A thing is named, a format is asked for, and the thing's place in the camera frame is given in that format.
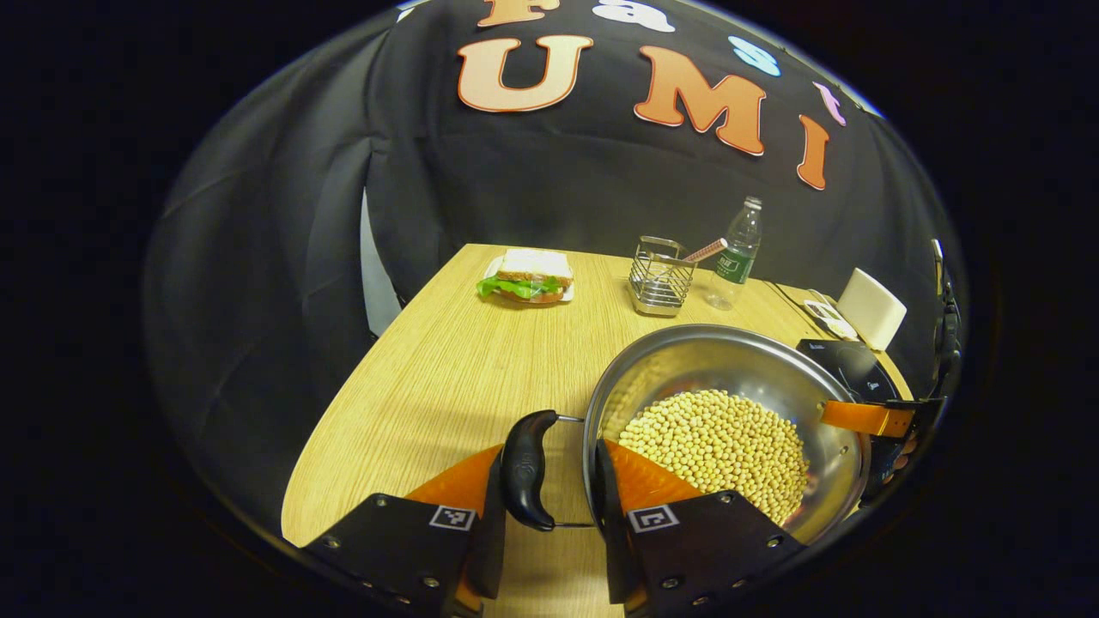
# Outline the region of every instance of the white box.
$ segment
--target white box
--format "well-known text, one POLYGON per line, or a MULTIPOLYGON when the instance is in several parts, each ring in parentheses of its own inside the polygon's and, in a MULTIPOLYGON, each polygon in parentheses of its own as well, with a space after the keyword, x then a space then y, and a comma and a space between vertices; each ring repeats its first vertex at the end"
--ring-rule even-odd
POLYGON ((851 274, 836 310, 875 351, 889 345, 908 312, 892 293, 859 268, 851 274))

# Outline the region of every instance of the pan handle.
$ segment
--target pan handle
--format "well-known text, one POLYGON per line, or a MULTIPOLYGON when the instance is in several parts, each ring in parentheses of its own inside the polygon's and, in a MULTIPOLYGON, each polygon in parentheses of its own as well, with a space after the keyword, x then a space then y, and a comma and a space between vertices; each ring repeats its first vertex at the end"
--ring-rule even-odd
POLYGON ((531 412, 519 419, 508 432, 500 455, 503 506, 523 526, 548 532, 555 527, 589 528, 590 525, 557 523, 542 506, 542 482, 546 476, 546 455, 542 438, 557 420, 584 422, 584 419, 558 415, 554 410, 531 412))

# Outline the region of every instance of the bottle label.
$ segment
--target bottle label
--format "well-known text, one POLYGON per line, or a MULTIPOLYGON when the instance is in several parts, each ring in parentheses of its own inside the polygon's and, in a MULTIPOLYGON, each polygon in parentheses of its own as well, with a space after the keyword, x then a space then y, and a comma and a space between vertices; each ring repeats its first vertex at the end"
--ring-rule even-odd
POLYGON ((741 255, 731 249, 726 249, 718 254, 718 265, 713 272, 722 279, 734 284, 743 284, 748 278, 748 271, 752 269, 754 257, 741 255))

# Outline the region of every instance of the wooden table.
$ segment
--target wooden table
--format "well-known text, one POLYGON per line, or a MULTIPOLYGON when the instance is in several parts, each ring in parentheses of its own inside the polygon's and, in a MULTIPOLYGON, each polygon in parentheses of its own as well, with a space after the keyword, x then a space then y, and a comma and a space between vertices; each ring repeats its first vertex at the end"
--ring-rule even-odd
MULTIPOLYGON (((674 318, 636 313, 630 258, 566 252, 576 276, 571 302, 523 306, 474 284, 504 247, 466 245, 412 299, 363 358, 301 453, 282 503, 282 534, 302 547, 366 496, 404 495, 462 459, 503 442, 522 416, 545 408, 584 417, 611 361, 639 338, 675 324, 740 327, 791 347, 831 339, 795 301, 810 293, 750 279, 730 311, 702 300, 710 273, 696 272, 674 318), (781 289, 793 300, 784 296, 781 289)), ((911 398, 897 367, 882 366, 911 398)), ((543 504, 558 521, 590 521, 581 431, 558 423, 545 437, 543 504)), ((492 616, 608 616, 604 548, 595 529, 545 533, 507 527, 503 578, 492 616)))

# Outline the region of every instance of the metal utensil holder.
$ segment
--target metal utensil holder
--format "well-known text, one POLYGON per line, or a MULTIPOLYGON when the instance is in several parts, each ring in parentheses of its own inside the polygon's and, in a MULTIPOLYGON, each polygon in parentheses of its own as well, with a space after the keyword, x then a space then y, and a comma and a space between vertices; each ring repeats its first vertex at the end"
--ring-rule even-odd
POLYGON ((696 263, 680 260, 686 254, 687 249, 675 241, 641 236, 630 267, 635 310, 652 316, 679 312, 695 277, 696 263))

